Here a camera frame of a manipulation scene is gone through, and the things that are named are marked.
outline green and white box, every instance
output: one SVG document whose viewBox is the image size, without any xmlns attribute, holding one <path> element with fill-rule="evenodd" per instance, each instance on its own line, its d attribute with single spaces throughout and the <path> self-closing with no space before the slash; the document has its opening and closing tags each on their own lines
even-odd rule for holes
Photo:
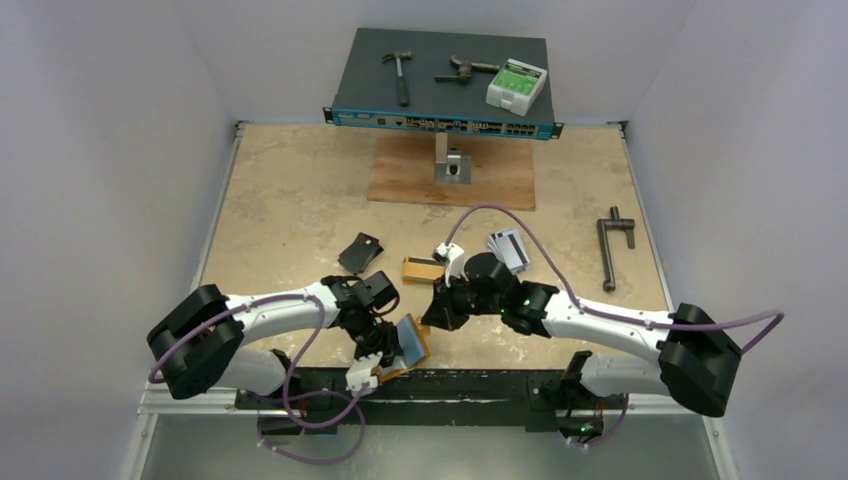
<svg viewBox="0 0 848 480">
<path fill-rule="evenodd" d="M 486 103 L 523 117 L 539 96 L 547 78 L 547 70 L 509 59 L 489 84 Z"/>
</svg>

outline green label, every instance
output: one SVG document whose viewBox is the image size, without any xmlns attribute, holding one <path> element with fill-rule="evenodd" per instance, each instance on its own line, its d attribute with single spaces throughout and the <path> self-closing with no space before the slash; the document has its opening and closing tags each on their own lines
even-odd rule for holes
<svg viewBox="0 0 848 480">
<path fill-rule="evenodd" d="M 542 72 L 521 65 L 507 63 L 495 77 L 495 86 L 511 90 L 521 95 L 530 95 Z"/>
</svg>

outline white wall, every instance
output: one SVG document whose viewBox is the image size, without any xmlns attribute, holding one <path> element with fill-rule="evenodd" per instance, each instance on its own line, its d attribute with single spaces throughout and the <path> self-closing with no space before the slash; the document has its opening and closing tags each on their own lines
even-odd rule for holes
<svg viewBox="0 0 848 480">
<path fill-rule="evenodd" d="M 323 122 L 360 26 L 544 37 L 560 121 L 630 118 L 694 0 L 175 0 L 237 119 Z"/>
<path fill-rule="evenodd" d="M 745 480 L 848 471 L 846 25 L 843 0 L 700 0 L 628 131 L 675 301 L 787 312 L 725 418 Z"/>
<path fill-rule="evenodd" d="M 0 478 L 114 478 L 231 124 L 166 0 L 4 2 Z"/>
</svg>

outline beige tabletop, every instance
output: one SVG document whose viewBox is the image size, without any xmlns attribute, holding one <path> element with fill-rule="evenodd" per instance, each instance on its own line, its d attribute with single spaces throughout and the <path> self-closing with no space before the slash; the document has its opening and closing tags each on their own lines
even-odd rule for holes
<svg viewBox="0 0 848 480">
<path fill-rule="evenodd" d="M 465 211 L 366 200 L 378 135 L 365 128 L 248 125 L 238 151 L 202 283 L 225 294 L 262 294 L 304 287 L 327 275 L 345 275 L 339 253 L 358 232 L 380 239 L 385 251 L 364 275 L 385 271 L 401 294 L 397 321 L 422 315 L 432 287 L 403 285 L 401 262 L 429 257 Z M 614 305 L 664 310 L 665 297 L 648 241 L 627 156 L 618 130 L 566 129 L 559 140 L 533 145 L 536 211 L 517 212 L 540 238 L 577 294 Z M 601 288 L 603 264 L 595 223 L 617 205 L 636 220 L 636 249 L 621 232 L 611 234 L 618 289 Z M 486 237 L 513 227 L 494 211 L 474 213 L 454 238 L 469 255 L 486 251 Z M 527 236 L 531 265 L 523 280 L 558 284 Z M 293 356 L 310 332 L 264 339 L 253 348 L 279 348 Z M 431 368 L 561 369 L 578 350 L 606 351 L 573 339 L 519 335 L 498 317 L 474 317 L 461 329 L 433 329 Z M 346 367 L 353 342 L 338 328 L 325 330 L 303 365 Z"/>
</svg>

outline hammer head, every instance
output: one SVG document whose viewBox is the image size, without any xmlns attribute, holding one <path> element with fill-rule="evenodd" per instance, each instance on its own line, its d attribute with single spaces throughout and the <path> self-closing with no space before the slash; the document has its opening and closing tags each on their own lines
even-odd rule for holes
<svg viewBox="0 0 848 480">
<path fill-rule="evenodd" d="M 407 50 L 405 52 L 387 53 L 387 54 L 383 55 L 383 63 L 386 63 L 389 60 L 394 60 L 396 58 L 399 58 L 401 60 L 412 60 L 412 51 Z"/>
</svg>

